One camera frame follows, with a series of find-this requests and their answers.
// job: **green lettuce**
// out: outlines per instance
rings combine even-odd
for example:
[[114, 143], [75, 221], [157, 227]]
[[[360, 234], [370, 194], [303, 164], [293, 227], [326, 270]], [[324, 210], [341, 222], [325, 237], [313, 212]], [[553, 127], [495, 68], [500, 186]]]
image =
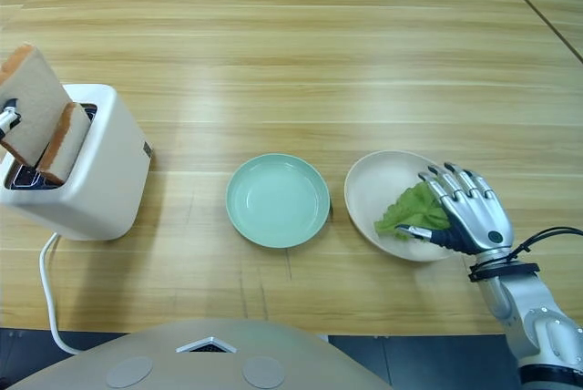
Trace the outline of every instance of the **green lettuce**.
[[392, 234], [400, 240], [408, 240], [408, 235], [395, 229], [399, 224], [437, 230], [449, 229], [447, 215], [426, 182], [419, 182], [401, 194], [397, 202], [389, 206], [383, 219], [374, 222], [374, 229], [379, 235]]

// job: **green plate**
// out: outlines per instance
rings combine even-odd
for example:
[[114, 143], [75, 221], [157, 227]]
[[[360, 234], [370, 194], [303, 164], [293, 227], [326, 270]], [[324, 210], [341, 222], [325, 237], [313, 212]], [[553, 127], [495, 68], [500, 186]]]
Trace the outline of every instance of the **green plate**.
[[330, 211], [320, 173], [295, 156], [269, 154], [245, 162], [227, 187], [227, 212], [248, 240], [283, 249], [308, 241]]

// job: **table surface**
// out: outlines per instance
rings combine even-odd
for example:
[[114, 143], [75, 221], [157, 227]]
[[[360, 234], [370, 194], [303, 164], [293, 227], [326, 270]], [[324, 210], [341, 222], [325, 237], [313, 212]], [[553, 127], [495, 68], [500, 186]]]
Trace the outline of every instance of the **table surface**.
[[583, 62], [583, 0], [528, 0]]
[[[470, 258], [402, 261], [352, 226], [344, 177], [379, 149], [481, 171], [518, 239], [581, 226], [583, 67], [524, 0], [1, 4], [0, 56], [31, 41], [64, 83], [114, 86], [156, 149], [130, 233], [52, 254], [63, 329], [213, 316], [327, 334], [500, 332]], [[310, 161], [334, 205], [316, 239], [287, 251], [242, 239], [224, 207], [232, 172], [273, 151]], [[49, 231], [0, 210], [1, 324], [46, 328]], [[558, 237], [526, 259], [583, 321], [580, 246]]]

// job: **robotic hand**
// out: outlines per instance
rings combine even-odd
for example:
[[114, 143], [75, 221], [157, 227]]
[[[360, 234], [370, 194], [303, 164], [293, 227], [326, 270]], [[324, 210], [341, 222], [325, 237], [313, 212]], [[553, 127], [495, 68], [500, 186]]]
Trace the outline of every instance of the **robotic hand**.
[[446, 163], [419, 173], [440, 200], [451, 227], [398, 229], [415, 238], [475, 255], [469, 278], [478, 282], [490, 312], [502, 324], [528, 390], [583, 388], [583, 329], [557, 306], [538, 278], [538, 266], [511, 261], [512, 224], [480, 175]]

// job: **white toaster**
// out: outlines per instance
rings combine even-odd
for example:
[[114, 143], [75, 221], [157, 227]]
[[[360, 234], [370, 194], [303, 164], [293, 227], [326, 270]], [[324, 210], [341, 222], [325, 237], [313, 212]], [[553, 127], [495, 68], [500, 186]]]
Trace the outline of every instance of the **white toaster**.
[[136, 219], [152, 149], [113, 87], [65, 90], [93, 117], [67, 181], [46, 182], [7, 153], [0, 164], [0, 203], [71, 240], [113, 240]]

